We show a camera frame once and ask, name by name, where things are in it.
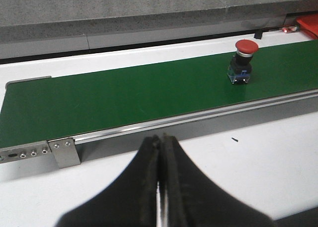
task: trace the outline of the red mushroom button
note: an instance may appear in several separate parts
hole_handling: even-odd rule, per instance
[[[246,39],[239,40],[238,42],[235,43],[235,46],[240,52],[245,54],[252,54],[258,51],[258,44],[251,40],[246,40]]]

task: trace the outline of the blue terminal block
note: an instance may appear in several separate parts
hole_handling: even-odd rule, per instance
[[[236,42],[236,54],[232,57],[229,68],[228,77],[232,84],[248,83],[252,72],[252,65],[249,63],[253,54],[258,50],[257,43],[250,40],[239,40]]]

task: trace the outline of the green conveyor belt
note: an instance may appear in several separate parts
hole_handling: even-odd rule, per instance
[[[318,40],[260,49],[247,85],[227,77],[233,54],[10,84],[0,148],[318,88]]]

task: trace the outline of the green belt surface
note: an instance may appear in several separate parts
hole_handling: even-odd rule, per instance
[[[249,84],[227,77],[234,54],[12,83],[0,148],[318,88],[318,40],[261,48]]]

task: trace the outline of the gray countertop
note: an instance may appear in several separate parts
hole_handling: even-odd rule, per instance
[[[41,53],[14,55],[26,41],[43,53],[85,50],[277,26],[316,10],[318,0],[0,0],[0,59]]]

